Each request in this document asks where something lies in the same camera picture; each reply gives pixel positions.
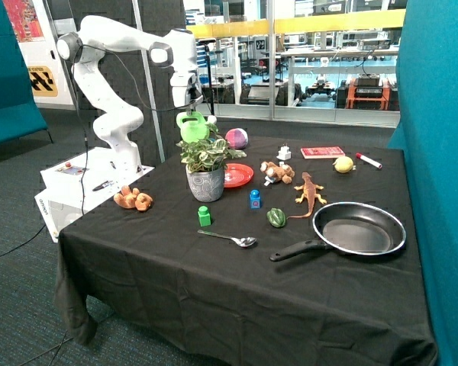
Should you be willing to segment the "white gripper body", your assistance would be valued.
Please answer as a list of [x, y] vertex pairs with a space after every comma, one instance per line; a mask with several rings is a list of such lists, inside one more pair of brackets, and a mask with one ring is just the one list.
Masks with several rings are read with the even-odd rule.
[[191, 108], [203, 102], [202, 87], [196, 72], [174, 72], [170, 85], [176, 108]]

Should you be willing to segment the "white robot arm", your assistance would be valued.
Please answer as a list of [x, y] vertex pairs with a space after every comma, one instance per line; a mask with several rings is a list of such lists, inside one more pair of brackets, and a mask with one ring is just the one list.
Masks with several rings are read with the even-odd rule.
[[141, 110], [122, 100], [98, 68], [106, 52], [123, 53], [145, 50], [154, 66], [172, 67], [170, 79], [175, 108], [192, 111], [202, 103], [198, 80], [195, 36], [186, 29], [173, 29], [159, 37], [98, 15], [84, 17], [77, 32], [64, 34], [56, 43], [58, 54], [72, 63], [72, 73], [91, 105], [104, 112], [94, 124], [98, 138], [113, 151], [113, 161], [120, 176], [142, 169], [137, 144], [128, 133], [144, 122]]

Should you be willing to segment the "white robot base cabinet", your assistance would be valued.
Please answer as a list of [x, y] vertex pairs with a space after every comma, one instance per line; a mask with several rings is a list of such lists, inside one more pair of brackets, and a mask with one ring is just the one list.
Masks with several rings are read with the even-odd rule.
[[114, 167], [113, 152], [95, 147], [41, 171], [46, 188], [35, 201], [53, 242], [63, 228], [152, 170], [143, 165], [137, 173], [122, 175]]

